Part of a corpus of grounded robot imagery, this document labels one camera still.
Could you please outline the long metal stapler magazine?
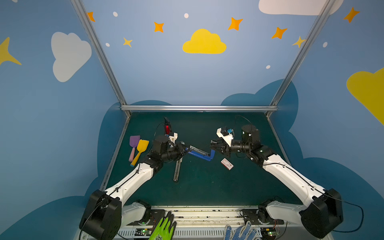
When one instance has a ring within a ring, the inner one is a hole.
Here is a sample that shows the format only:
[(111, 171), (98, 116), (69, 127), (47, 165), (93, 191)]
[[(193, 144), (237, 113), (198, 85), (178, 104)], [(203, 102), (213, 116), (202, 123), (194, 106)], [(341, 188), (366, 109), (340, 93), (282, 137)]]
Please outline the long metal stapler magazine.
[(180, 175), (180, 169), (181, 169), (181, 163), (182, 163), (182, 158), (176, 161), (176, 167), (175, 167), (175, 173), (174, 173), (174, 178), (173, 181), (177, 183), (179, 181), (179, 175)]

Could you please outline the red white staple box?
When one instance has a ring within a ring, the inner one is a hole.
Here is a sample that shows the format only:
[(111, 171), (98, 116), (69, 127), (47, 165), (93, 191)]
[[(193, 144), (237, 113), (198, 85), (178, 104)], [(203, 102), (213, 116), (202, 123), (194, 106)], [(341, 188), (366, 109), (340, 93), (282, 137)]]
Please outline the red white staple box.
[(230, 161), (228, 161), (226, 158), (221, 160), (221, 164), (225, 166), (228, 170), (231, 170), (234, 167), (234, 165)]

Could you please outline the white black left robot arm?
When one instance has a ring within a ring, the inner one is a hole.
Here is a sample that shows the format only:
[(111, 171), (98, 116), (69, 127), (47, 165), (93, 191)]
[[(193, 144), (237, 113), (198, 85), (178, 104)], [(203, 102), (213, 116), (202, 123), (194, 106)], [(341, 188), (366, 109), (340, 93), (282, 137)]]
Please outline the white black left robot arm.
[(125, 203), (164, 163), (176, 162), (188, 152), (190, 147), (183, 141), (172, 136), (156, 137), (152, 149), (132, 172), (105, 191), (91, 194), (79, 224), (80, 233), (96, 240), (112, 240), (121, 227), (142, 220), (148, 207), (141, 203), (126, 207)]

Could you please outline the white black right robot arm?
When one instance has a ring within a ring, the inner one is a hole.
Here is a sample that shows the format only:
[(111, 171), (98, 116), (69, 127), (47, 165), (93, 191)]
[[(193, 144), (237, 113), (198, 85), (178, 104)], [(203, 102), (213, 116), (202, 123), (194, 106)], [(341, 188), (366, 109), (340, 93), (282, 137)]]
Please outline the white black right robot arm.
[(217, 129), (218, 140), (211, 141), (211, 149), (230, 157), (244, 153), (256, 165), (276, 177), (302, 202), (301, 205), (266, 201), (258, 207), (258, 220), (268, 224), (283, 220), (303, 226), (312, 236), (323, 239), (344, 220), (341, 195), (334, 189), (326, 190), (310, 181), (290, 166), (268, 146), (262, 145), (259, 130), (253, 125), (242, 126), (241, 140), (234, 139), (234, 131)]

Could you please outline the red metal bottle black cap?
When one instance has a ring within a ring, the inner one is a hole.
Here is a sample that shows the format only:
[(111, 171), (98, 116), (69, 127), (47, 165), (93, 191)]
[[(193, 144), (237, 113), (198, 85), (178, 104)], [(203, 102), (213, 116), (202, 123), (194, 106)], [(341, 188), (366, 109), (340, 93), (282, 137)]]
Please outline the red metal bottle black cap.
[(169, 135), (170, 132), (172, 131), (170, 120), (167, 117), (164, 117), (164, 130), (165, 130), (165, 135)]

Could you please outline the yellow spatula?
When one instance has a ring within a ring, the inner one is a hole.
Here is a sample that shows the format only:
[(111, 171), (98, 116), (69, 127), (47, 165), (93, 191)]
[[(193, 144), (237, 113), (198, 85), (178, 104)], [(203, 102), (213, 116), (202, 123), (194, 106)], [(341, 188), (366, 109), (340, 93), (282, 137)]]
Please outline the yellow spatula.
[(131, 167), (134, 167), (137, 164), (139, 157), (143, 152), (147, 150), (149, 143), (150, 142), (147, 140), (139, 140), (139, 143), (137, 146), (138, 154), (134, 157), (133, 161), (131, 162)]

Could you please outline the green work glove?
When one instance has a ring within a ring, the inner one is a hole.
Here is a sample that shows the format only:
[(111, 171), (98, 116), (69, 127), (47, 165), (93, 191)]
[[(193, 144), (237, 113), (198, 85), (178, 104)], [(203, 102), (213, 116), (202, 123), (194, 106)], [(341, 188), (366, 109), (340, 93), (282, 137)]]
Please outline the green work glove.
[(149, 240), (172, 240), (177, 226), (174, 214), (168, 212), (154, 227)]

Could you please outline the blue dotted white glove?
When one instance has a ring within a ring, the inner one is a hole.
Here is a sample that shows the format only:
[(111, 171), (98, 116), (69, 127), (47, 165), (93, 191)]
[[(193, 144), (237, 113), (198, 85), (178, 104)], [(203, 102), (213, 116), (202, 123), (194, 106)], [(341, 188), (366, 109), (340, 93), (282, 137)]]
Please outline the blue dotted white glove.
[(236, 229), (232, 233), (232, 227), (227, 225), (225, 227), (223, 240), (260, 240), (257, 229), (252, 228), (250, 221), (247, 221), (243, 227)]

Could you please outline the horizontal aluminium back rail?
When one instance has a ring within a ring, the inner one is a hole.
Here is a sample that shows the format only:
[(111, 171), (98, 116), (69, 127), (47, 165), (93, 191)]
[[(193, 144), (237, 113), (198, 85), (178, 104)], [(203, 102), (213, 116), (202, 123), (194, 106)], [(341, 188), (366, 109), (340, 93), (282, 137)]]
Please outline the horizontal aluminium back rail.
[(276, 112), (277, 106), (165, 106), (165, 105), (122, 105), (123, 111), (177, 111), (177, 112)]

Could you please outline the front aluminium base frame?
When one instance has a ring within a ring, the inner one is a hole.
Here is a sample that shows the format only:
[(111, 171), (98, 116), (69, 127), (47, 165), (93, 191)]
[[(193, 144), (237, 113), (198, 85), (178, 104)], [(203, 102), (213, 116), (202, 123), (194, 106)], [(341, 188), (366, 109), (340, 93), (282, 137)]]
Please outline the front aluminium base frame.
[(307, 230), (296, 223), (269, 219), (261, 222), (256, 206), (146, 206), (133, 203), (122, 208), (121, 222), (101, 224), (97, 231), (86, 218), (81, 228), (81, 240), (147, 240), (155, 224), (167, 213), (174, 215), (177, 223), (175, 240), (221, 240), (225, 226), (232, 231), (251, 222), (259, 240), (313, 240)]

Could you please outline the left corner aluminium post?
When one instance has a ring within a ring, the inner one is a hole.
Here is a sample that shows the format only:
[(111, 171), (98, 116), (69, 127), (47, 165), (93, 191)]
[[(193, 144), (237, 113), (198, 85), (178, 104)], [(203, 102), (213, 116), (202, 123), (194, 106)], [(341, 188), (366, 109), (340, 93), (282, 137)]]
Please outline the left corner aluminium post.
[(115, 74), (113, 73), (113, 70), (111, 68), (110, 63), (108, 62), (108, 59), (106, 57), (106, 54), (103, 50), (103, 47), (99, 41), (99, 38), (95, 32), (95, 29), (93, 27), (92, 21), (90, 20), (88, 13), (86, 12), (86, 8), (82, 1), (80, 0), (71, 0), (71, 3), (82, 23), (82, 26), (84, 27), (91, 44), (101, 62), (101, 65), (107, 75), (107, 78), (121, 104), (121, 110), (125, 112), (126, 116), (128, 118), (131, 117), (131, 112), (129, 110), (123, 110), (122, 106), (127, 104), (127, 101), (123, 95), (123, 92), (121, 90), (121, 87), (116, 79)]

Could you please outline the corner aluminium post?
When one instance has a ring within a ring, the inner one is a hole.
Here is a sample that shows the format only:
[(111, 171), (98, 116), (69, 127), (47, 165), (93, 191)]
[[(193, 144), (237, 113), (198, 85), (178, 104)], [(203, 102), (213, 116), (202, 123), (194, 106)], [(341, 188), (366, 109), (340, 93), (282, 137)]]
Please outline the corner aluminium post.
[(293, 61), (293, 64), (291, 65), (287, 75), (285, 76), (284, 80), (282, 81), (280, 87), (278, 88), (275, 96), (273, 97), (270, 107), (271, 109), (266, 112), (266, 117), (269, 119), (273, 112), (276, 112), (278, 110), (278, 104), (280, 100), (282, 99), (284, 93), (288, 89), (290, 83), (292, 82), (294, 76), (296, 75), (297, 71), (299, 70), (301, 64), (303, 63), (306, 55), (310, 51), (313, 43), (315, 42), (316, 38), (320, 34), (322, 28), (326, 24), (329, 16), (331, 15), (331, 11), (333, 6), (336, 4), (336, 0), (327, 0), (325, 1), (325, 4), (323, 8), (321, 9), (318, 17), (316, 18), (313, 26), (311, 27), (307, 38), (303, 45), (300, 47), (300, 50), (295, 57), (295, 60)]
[(108, 59), (106, 57), (106, 54), (103, 50), (103, 47), (99, 41), (99, 38), (95, 32), (95, 29), (93, 27), (92, 21), (90, 20), (88, 13), (86, 12), (86, 8), (82, 1), (80, 0), (71, 0), (71, 3), (82, 23), (82, 26), (84, 27), (91, 44), (101, 62), (101, 65), (107, 75), (107, 78), (121, 104), (121, 110), (125, 112), (126, 116), (128, 118), (131, 117), (131, 112), (129, 110), (123, 110), (122, 106), (127, 104), (127, 101), (123, 95), (123, 92), (121, 90), (121, 87), (116, 79), (115, 74), (113, 73), (113, 70), (111, 68), (110, 63), (108, 62)]

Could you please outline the right corner aluminium post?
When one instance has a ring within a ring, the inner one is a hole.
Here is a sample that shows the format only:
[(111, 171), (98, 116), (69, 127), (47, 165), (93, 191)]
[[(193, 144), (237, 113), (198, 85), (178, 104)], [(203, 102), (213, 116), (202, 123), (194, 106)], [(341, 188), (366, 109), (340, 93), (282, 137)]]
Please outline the right corner aluminium post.
[(278, 88), (275, 96), (273, 97), (270, 107), (271, 109), (266, 112), (266, 117), (269, 119), (273, 112), (276, 112), (278, 110), (278, 104), (280, 100), (282, 99), (284, 93), (288, 89), (290, 83), (292, 82), (294, 76), (296, 75), (297, 71), (299, 70), (301, 64), (303, 63), (306, 55), (310, 51), (313, 43), (315, 42), (316, 38), (320, 34), (322, 28), (326, 24), (329, 16), (331, 15), (331, 11), (333, 6), (336, 4), (336, 0), (327, 0), (325, 1), (325, 4), (323, 8), (321, 9), (318, 17), (316, 18), (313, 26), (311, 27), (307, 38), (303, 45), (300, 47), (300, 50), (295, 57), (295, 60), (293, 61), (293, 64), (291, 65), (287, 75), (285, 76), (284, 80), (282, 81), (280, 87)]

